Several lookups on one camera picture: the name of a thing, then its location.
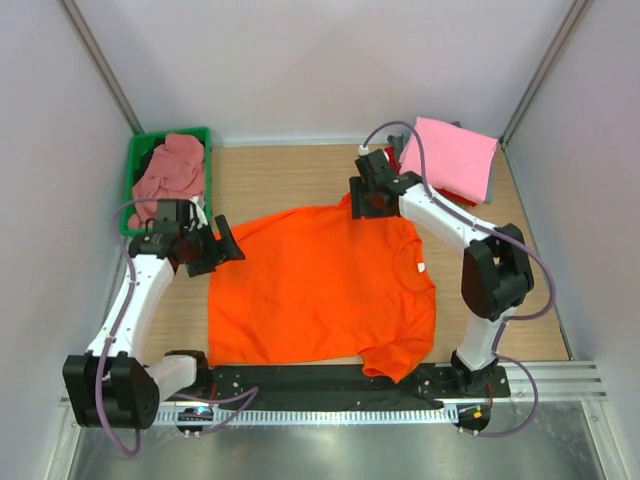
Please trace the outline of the orange t shirt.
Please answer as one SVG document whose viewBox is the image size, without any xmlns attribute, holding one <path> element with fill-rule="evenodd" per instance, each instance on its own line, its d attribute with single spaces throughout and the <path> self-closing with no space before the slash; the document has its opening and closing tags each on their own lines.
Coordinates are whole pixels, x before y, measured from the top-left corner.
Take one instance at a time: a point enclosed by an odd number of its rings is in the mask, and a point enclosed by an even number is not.
<svg viewBox="0 0 640 480">
<path fill-rule="evenodd" d="M 410 221 L 357 220 L 343 199 L 238 225 L 233 236 L 244 259 L 209 284 L 211 365 L 357 356 L 367 376 L 400 381 L 431 352 L 436 288 Z"/>
</svg>

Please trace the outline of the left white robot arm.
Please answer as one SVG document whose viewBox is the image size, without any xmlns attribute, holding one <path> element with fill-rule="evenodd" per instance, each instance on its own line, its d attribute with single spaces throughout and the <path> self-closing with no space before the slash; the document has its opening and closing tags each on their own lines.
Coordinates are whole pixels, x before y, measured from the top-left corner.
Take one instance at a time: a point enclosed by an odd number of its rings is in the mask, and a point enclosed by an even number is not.
<svg viewBox="0 0 640 480">
<path fill-rule="evenodd" d="M 208 219 L 197 199 L 164 199 L 155 216 L 122 240 L 127 271 L 103 326 L 82 355 L 62 368 L 76 421 L 83 427 L 147 429 L 160 404 L 212 388 L 198 350 L 172 350 L 147 366 L 141 359 L 156 309 L 179 269 L 189 277 L 214 272 L 245 255 L 225 216 Z"/>
</svg>

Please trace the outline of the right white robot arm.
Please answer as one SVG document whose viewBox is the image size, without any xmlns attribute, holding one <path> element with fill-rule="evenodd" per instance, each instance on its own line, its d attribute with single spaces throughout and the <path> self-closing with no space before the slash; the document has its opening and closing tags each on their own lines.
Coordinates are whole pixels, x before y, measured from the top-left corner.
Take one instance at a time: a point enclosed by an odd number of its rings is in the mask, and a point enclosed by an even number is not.
<svg viewBox="0 0 640 480">
<path fill-rule="evenodd" d="M 425 184 L 400 174 L 382 149 L 359 148 L 358 175 L 349 179 L 352 218 L 402 217 L 419 224 L 462 258 L 461 294 L 469 319 L 451 356 L 450 381 L 459 394 L 483 389 L 497 365 L 494 340 L 500 324 L 534 287 L 521 230 L 473 216 Z"/>
</svg>

